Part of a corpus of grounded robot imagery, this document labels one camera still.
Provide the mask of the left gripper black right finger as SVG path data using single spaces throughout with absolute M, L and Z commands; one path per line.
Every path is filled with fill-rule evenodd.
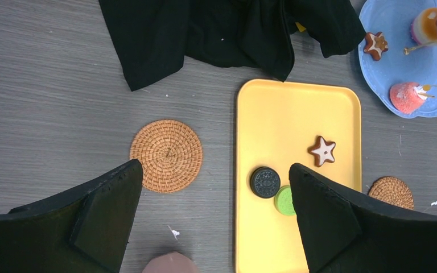
M 310 272 L 437 272 L 437 216 L 374 199 L 299 163 L 288 176 Z

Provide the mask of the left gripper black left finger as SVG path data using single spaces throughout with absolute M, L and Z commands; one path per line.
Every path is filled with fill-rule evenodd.
M 143 180 L 139 160 L 0 214 L 0 272 L 119 272 Z

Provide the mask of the pink mug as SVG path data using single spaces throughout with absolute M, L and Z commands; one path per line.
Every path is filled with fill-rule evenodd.
M 142 273 L 200 273 L 200 270 L 191 259 L 175 251 L 153 258 Z

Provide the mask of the orange donut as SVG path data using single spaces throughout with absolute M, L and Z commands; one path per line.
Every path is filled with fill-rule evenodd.
M 419 13 L 410 26 L 412 39 L 419 46 L 437 45 L 437 7 Z

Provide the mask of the blue three-tier cake stand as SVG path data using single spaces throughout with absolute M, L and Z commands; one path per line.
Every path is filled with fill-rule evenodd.
M 424 47 L 405 55 L 405 47 L 415 46 L 410 25 L 423 10 L 437 7 L 437 1 L 367 0 L 359 14 L 365 31 L 382 32 L 389 49 L 375 61 L 364 52 L 366 42 L 358 46 L 362 75 L 372 92 L 394 114 L 402 118 L 437 117 L 437 45 Z M 390 100 L 390 88 L 402 82 L 430 84 L 432 96 L 411 114 L 397 110 Z

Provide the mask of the brown star cookie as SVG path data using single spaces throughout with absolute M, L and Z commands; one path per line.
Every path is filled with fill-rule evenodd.
M 382 54 L 389 50 L 388 42 L 381 31 L 377 33 L 367 32 L 365 41 L 363 52 L 370 54 L 374 61 L 380 61 Z
M 323 136 L 318 135 L 314 145 L 307 149 L 307 152 L 314 157 L 314 166 L 321 167 L 324 163 L 334 163 L 335 157 L 333 151 L 336 143 L 326 141 Z

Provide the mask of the green round macaron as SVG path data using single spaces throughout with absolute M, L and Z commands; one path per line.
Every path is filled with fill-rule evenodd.
M 285 216 L 296 215 L 292 203 L 292 191 L 289 185 L 281 187 L 274 197 L 274 205 L 276 210 Z

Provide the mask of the yellow tray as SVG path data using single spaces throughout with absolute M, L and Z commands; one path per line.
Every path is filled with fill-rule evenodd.
M 361 191 L 360 101 L 345 87 L 256 79 L 238 92 L 236 111 L 235 271 L 307 272 L 296 217 L 255 195 L 250 177 L 269 167 L 287 186 L 294 163 L 314 168 L 307 150 L 322 136 L 336 143 L 335 162 L 317 172 Z

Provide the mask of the red round cake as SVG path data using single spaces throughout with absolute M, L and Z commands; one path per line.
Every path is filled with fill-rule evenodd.
M 397 110 L 403 114 L 411 114 L 418 110 L 428 98 L 435 97 L 428 94 L 433 87 L 436 87 L 436 85 L 402 82 L 390 88 L 389 97 Z

